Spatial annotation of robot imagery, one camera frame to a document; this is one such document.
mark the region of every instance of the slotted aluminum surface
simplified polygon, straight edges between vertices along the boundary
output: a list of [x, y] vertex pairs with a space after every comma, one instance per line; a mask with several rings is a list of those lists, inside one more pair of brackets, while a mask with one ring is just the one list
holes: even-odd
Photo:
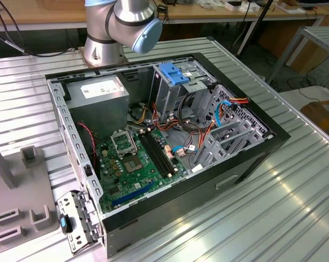
[[[159, 43], [130, 61], [202, 52], [291, 139], [249, 179], [114, 256], [112, 261], [329, 261], [329, 138], [306, 123], [243, 64], [206, 38]], [[42, 147], [55, 199], [78, 189], [53, 114], [44, 74], [85, 68], [78, 53], [0, 59], [3, 154]], [[0, 261], [106, 261], [100, 244], [72, 257], [61, 230], [0, 254]]]
[[329, 26], [305, 27], [302, 33], [329, 52]]

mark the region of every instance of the wooden desk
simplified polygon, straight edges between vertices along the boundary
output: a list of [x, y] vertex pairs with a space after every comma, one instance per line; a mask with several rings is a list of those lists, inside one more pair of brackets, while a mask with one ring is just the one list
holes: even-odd
[[[198, 4], [194, 5], [182, 5], [177, 4], [176, 6], [168, 5], [170, 23], [202, 23], [203, 21], [211, 22], [212, 20], [224, 22], [227, 21], [240, 21], [244, 18], [245, 13], [240, 11], [230, 11], [223, 7], [215, 9], [204, 9]], [[258, 19], [262, 12], [262, 9], [258, 13], [247, 14], [246, 21], [254, 21]], [[328, 12], [321, 8], [316, 11], [307, 11], [306, 14], [288, 14], [287, 12], [279, 9], [276, 6], [271, 6], [267, 12], [264, 20], [306, 20], [306, 19], [317, 19], [328, 15]]]
[[[43, 5], [43, 0], [2, 0], [5, 6], [12, 13], [20, 30], [42, 30], [42, 29], [65, 29], [65, 28], [85, 28], [86, 14], [84, 10], [47, 10]], [[213, 22], [241, 22], [245, 16], [240, 11], [230, 11], [226, 8], [217, 7], [215, 9], [204, 9], [198, 4], [194, 5], [169, 5], [170, 23], [213, 23]], [[247, 42], [256, 21], [262, 11], [247, 14], [246, 21], [251, 21], [247, 35], [244, 37], [242, 45], [238, 51], [241, 52]], [[307, 11], [306, 14], [288, 14], [276, 6], [271, 6], [267, 12], [265, 21], [277, 20], [315, 20], [314, 26], [321, 24], [328, 12], [318, 8], [317, 13]], [[9, 16], [2, 11], [3, 18], [8, 24], [8, 30], [14, 31], [15, 27]]]

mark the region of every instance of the pcie slot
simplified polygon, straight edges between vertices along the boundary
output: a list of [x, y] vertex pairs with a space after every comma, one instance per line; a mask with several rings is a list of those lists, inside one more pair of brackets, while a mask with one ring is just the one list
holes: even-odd
[[146, 193], [147, 191], [149, 191], [149, 189], [151, 188], [152, 185], [153, 185], [153, 183], [148, 184], [148, 185], [146, 185], [146, 186], [144, 186], [144, 187], [138, 189], [137, 191], [131, 192], [131, 193], [128, 194], [128, 195], [125, 195], [125, 196], [123, 196], [123, 197], [121, 197], [121, 198], [118, 198], [118, 199], [116, 199], [116, 200], [113, 200], [113, 201], [112, 201], [112, 205], [113, 205], [113, 206], [116, 206], [116, 205], [118, 205], [118, 204], [122, 204], [122, 203], [128, 201], [129, 199], [133, 199], [134, 197], [136, 197], [136, 196], [138, 196], [138, 195], [141, 195], [141, 194], [143, 194], [143, 193]]

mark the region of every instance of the blue end cap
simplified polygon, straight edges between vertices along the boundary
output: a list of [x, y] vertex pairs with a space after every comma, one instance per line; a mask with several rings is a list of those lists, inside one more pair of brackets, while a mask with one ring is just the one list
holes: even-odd
[[163, 25], [160, 20], [153, 19], [134, 41], [132, 50], [137, 53], [149, 52], [158, 42], [162, 34]]
[[86, 0], [85, 7], [93, 7], [95, 5], [101, 4], [111, 4], [116, 2], [117, 0]]
[[61, 218], [60, 223], [61, 223], [61, 226], [62, 226], [62, 227], [65, 227], [65, 226], [66, 226], [66, 220], [65, 220], [64, 217]]
[[183, 76], [181, 71], [172, 63], [160, 64], [159, 68], [174, 86], [188, 83], [190, 81], [188, 78]]

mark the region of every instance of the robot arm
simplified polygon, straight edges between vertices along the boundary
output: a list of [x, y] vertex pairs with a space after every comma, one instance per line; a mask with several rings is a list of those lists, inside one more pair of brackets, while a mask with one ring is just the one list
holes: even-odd
[[157, 43], [162, 23], [149, 0], [86, 0], [88, 38], [84, 58], [93, 67], [126, 61], [122, 44], [138, 53]]

